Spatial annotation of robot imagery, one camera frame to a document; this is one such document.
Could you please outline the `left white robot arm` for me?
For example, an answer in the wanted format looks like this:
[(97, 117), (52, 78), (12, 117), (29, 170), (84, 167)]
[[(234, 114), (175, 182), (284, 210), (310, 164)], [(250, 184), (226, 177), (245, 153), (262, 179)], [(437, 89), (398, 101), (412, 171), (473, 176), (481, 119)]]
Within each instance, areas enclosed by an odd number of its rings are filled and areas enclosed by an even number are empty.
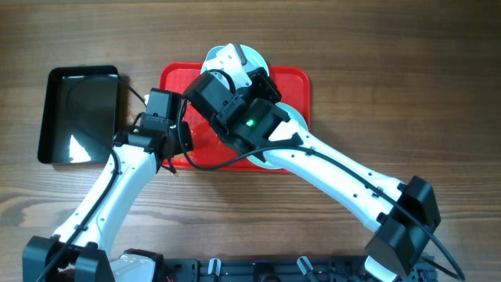
[(187, 122), (119, 132), (109, 163), (74, 214), (50, 238), (32, 237), (22, 256), (25, 281), (163, 281), (161, 254), (108, 254), (135, 199), (167, 159), (191, 150)]

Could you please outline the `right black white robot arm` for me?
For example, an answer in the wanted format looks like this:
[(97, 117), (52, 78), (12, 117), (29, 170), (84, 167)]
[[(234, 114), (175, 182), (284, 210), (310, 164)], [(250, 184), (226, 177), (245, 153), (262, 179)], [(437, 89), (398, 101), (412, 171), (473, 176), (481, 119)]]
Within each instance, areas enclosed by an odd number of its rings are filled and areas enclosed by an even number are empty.
[(264, 58), (234, 43), (211, 49), (189, 100), (217, 137), (241, 157), (301, 177), (344, 205), (373, 238), (366, 270), (381, 281), (408, 276), (441, 221), (430, 183), (375, 172), (316, 138), (278, 103)]

